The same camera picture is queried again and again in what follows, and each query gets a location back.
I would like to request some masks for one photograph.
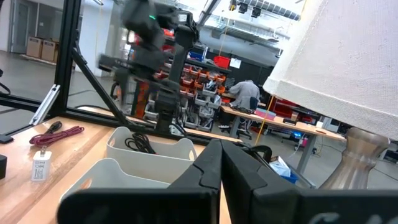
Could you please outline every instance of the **metal lamp base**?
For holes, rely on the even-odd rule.
[[[320,189],[367,189],[370,170],[389,146],[388,138],[358,128],[348,130],[346,137],[341,161]]]

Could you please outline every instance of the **white storage bin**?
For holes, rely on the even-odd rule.
[[[199,109],[199,117],[201,118],[212,118],[214,116],[214,110],[208,108],[205,108],[204,106],[201,106]]]
[[[153,111],[155,108],[155,102],[153,105],[151,105],[150,103],[147,104],[147,106],[145,107],[145,117],[153,120],[153,121],[157,121],[157,116],[159,115],[158,113],[155,112],[151,112],[151,110]]]
[[[209,98],[208,107],[217,110],[217,109],[221,106],[222,100],[221,100],[221,98],[220,98],[220,100],[218,100],[217,103],[213,103],[212,100],[213,100],[212,98]]]
[[[182,113],[185,114],[185,112],[187,112],[187,109],[188,109],[188,99],[183,97],[181,99],[181,105],[180,106],[181,106]]]
[[[198,127],[198,124],[199,124],[199,116],[197,114],[195,114],[195,113],[192,113],[191,115],[193,116],[194,122],[192,122],[192,123],[189,122],[188,121],[188,115],[186,115],[185,119],[184,119],[185,127],[196,129]]]
[[[74,192],[85,188],[166,189],[169,185],[165,182],[128,175],[121,170],[116,160],[108,158],[96,162],[61,196],[61,201]]]
[[[201,126],[201,124],[200,124],[200,120],[199,120],[199,124],[198,124],[198,130],[199,131],[204,131],[204,132],[210,132],[211,131],[211,127],[212,127],[212,125],[213,125],[213,122],[214,121],[212,121],[212,122],[210,122],[208,125],[206,125],[206,126]]]
[[[203,88],[203,90],[202,90],[202,94],[203,94],[203,95],[205,95],[205,96],[210,96],[210,97],[215,96],[215,95],[216,95],[216,92],[217,92],[217,88],[215,89],[215,91],[205,90],[205,88]]]
[[[198,99],[198,96],[199,96],[199,95],[200,95],[200,94],[197,93],[197,95],[195,96],[195,104],[196,104],[196,105],[199,105],[199,106],[206,106],[207,103],[208,103],[209,98],[206,97],[205,100],[200,100],[200,99]]]
[[[129,175],[171,184],[192,164],[190,154],[192,159],[197,158],[193,143],[187,138],[175,144],[151,141],[156,155],[132,151],[124,143],[127,138],[131,138],[128,128],[116,128],[106,145],[106,157],[115,159]]]
[[[148,100],[148,105],[155,106],[155,101],[154,100]]]

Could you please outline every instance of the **aluminum frame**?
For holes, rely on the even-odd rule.
[[[118,110],[117,106],[113,103],[110,96],[105,92],[100,83],[96,80],[90,69],[86,66],[86,61],[80,56],[78,49],[75,47],[78,39],[78,18],[80,12],[81,0],[65,0],[63,5],[62,26],[60,34],[60,45],[58,52],[57,67],[55,69],[55,85],[60,85],[60,92],[53,106],[51,107],[47,119],[62,116],[71,119],[77,119],[84,122],[95,123],[109,127],[126,126],[131,131],[141,132],[162,138],[178,140],[181,137],[174,136],[169,133],[159,133],[155,131],[150,124],[133,124],[129,122],[126,117]],[[107,116],[99,113],[83,111],[76,108],[68,107],[68,97],[70,89],[70,79],[72,77],[72,59],[82,69],[83,74],[89,80],[96,92],[100,95],[101,99],[110,108],[110,112],[114,117]],[[18,108],[36,112],[41,102],[31,100],[13,95],[0,95],[0,105],[8,106],[11,108]],[[24,126],[16,131],[11,131],[8,134],[12,135],[23,131],[31,126]],[[212,138],[188,134],[187,138],[191,139],[196,144],[207,145]]]

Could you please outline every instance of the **wooden tabletop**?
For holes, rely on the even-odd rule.
[[[49,146],[52,151],[50,174],[44,182],[30,181],[32,158],[40,150],[29,144],[29,139],[42,134],[56,121],[63,130],[83,126],[85,130]],[[56,223],[56,212],[61,196],[95,162],[105,157],[106,142],[114,129],[66,118],[54,118],[13,138],[14,142],[0,145],[0,154],[7,156],[6,178],[0,180],[0,223],[48,224]],[[151,141],[173,144],[176,141],[148,136]],[[195,145],[197,153],[204,146]],[[231,223],[225,195],[221,192],[220,223]]]
[[[264,118],[255,115],[255,114],[246,114],[246,113],[241,113],[235,110],[232,110],[229,106],[221,106],[221,109],[225,112],[225,113],[229,113],[229,114],[233,114],[233,115],[237,115],[240,116],[242,118],[247,118],[247,119],[251,119],[253,121],[263,121]],[[285,124],[283,123],[283,118],[280,116],[276,116],[274,118],[273,121],[266,119],[266,123],[267,124],[271,124],[271,125],[275,125],[275,126],[279,126],[279,127],[283,127],[286,129],[291,129],[291,130],[297,130],[297,131],[301,131],[307,134],[314,134],[314,135],[318,135],[318,136],[324,136],[327,138],[331,138],[331,139],[336,139],[336,140],[340,140],[340,141],[345,141],[345,138],[343,136],[340,136],[339,134],[335,134],[331,131],[325,130],[323,128],[317,128],[314,125],[311,124],[306,124],[303,122],[297,122],[296,125],[290,125],[290,124]]]
[[[105,114],[105,115],[113,116],[112,112],[109,112],[109,111],[106,111],[106,110],[102,110],[102,109],[99,109],[99,108],[91,108],[91,107],[83,106],[83,107],[81,107],[79,109],[85,110],[85,111],[94,112],[94,113],[99,113],[99,114]],[[131,116],[128,116],[127,118],[129,120],[137,122],[137,123],[142,123],[142,124],[146,123],[145,121],[143,121],[141,119],[133,118]],[[184,128],[184,130],[187,133],[190,133],[190,134],[197,134],[197,135],[206,136],[206,137],[210,137],[210,138],[214,138],[214,139],[229,140],[231,142],[242,142],[242,140],[240,140],[240,139],[230,138],[230,137],[227,137],[227,136],[220,136],[220,135],[217,135],[217,134],[206,133],[204,131],[198,131],[198,130],[189,129],[189,128]]]

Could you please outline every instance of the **white power adapter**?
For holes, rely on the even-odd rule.
[[[32,181],[43,181],[49,176],[51,152],[42,149],[35,153],[32,166]]]

